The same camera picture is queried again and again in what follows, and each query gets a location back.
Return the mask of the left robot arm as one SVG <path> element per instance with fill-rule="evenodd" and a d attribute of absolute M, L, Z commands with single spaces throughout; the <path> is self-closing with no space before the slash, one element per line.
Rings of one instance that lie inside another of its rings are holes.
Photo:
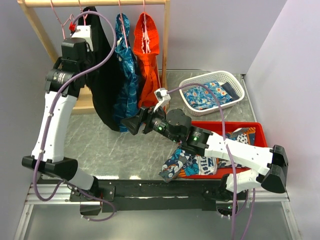
<path fill-rule="evenodd" d="M 62 56 L 45 77 L 45 107 L 37 142 L 31 155 L 22 158 L 22 165 L 33 170 L 34 184 L 42 173 L 68 182 L 88 201 L 94 201 L 101 196 L 98 179 L 64 154 L 70 116 L 87 79 L 86 74 L 74 76 L 92 66 L 94 55 L 88 42 L 79 37 L 65 39 L 61 50 Z"/>

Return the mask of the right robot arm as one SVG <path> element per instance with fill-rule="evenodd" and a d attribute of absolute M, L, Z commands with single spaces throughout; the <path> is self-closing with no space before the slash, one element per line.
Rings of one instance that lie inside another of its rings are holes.
<path fill-rule="evenodd" d="M 135 116 L 122 119 L 121 123 L 132 135 L 144 124 L 144 134 L 155 131 L 179 143 L 188 154 L 220 158 L 247 167 L 246 171 L 222 177 L 217 193 L 224 199 L 256 187 L 277 194 L 286 192 L 289 161 L 283 146 L 259 147 L 223 138 L 192 125 L 192 119 L 179 108 L 165 112 L 161 107 L 142 107 Z"/>

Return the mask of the black shorts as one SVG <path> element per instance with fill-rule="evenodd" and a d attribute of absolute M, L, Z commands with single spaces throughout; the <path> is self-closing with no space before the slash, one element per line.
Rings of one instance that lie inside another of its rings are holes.
<path fill-rule="evenodd" d="M 96 63 L 100 63 L 110 53 L 112 47 L 107 40 L 100 17 L 89 14 L 86 19 L 78 20 L 79 25 L 90 25 L 92 33 L 93 53 Z M 111 130 L 119 132 L 119 124 L 114 120 L 114 105 L 125 82 L 116 54 L 98 68 L 95 78 L 86 82 L 91 90 L 92 102 L 96 113 Z"/>

